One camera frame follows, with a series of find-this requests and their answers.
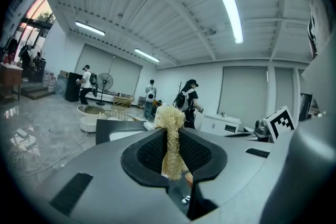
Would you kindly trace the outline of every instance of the ceiling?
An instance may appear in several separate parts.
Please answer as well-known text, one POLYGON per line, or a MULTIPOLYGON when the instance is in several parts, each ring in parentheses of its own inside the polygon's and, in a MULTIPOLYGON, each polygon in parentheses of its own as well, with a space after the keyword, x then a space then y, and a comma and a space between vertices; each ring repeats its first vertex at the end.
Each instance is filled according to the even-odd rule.
POLYGON ((309 62, 309 0, 236 0, 243 44, 235 44, 222 0, 48 0, 65 32, 131 56, 160 59, 158 68, 231 59, 309 62), (104 37, 75 21, 106 32, 104 37))

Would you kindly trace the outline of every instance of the standing fan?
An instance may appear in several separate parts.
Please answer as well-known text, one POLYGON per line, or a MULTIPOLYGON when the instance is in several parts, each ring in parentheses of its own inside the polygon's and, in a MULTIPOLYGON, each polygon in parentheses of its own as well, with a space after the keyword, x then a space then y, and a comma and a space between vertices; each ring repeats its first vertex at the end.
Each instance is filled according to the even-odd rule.
POLYGON ((100 101, 97 102, 96 104, 105 105, 105 103, 102 102, 104 90, 110 89, 112 85, 113 85, 113 78, 111 77, 110 74, 102 73, 97 76, 97 87, 98 89, 101 90, 101 98, 100 101))

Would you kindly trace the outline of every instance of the cap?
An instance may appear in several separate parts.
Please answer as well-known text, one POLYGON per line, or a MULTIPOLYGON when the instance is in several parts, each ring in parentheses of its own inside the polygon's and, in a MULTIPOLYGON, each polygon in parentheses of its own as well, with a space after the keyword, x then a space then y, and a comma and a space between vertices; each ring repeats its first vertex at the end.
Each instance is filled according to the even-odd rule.
POLYGON ((194 80, 194 79, 189 79, 189 84, 195 84, 196 87, 198 87, 198 84, 197 84, 196 80, 194 80))

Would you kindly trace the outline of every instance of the speaker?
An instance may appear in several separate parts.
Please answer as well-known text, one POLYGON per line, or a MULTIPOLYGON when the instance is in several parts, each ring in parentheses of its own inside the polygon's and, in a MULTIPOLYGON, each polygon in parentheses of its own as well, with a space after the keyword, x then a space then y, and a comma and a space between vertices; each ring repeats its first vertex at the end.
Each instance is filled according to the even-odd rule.
POLYGON ((65 100, 69 102, 76 102, 79 100, 80 86, 76 85, 77 79, 82 79, 82 75, 71 73, 69 74, 67 90, 65 92, 65 100))

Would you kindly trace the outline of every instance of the stairs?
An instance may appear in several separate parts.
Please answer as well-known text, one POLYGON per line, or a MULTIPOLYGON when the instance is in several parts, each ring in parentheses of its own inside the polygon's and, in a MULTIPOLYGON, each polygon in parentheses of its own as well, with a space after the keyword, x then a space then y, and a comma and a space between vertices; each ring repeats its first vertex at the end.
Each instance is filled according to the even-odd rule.
POLYGON ((41 99, 43 97, 55 94, 55 92, 49 92, 48 87, 43 87, 41 83, 35 86, 27 86, 22 85, 21 87, 21 95, 27 97, 32 100, 41 99))

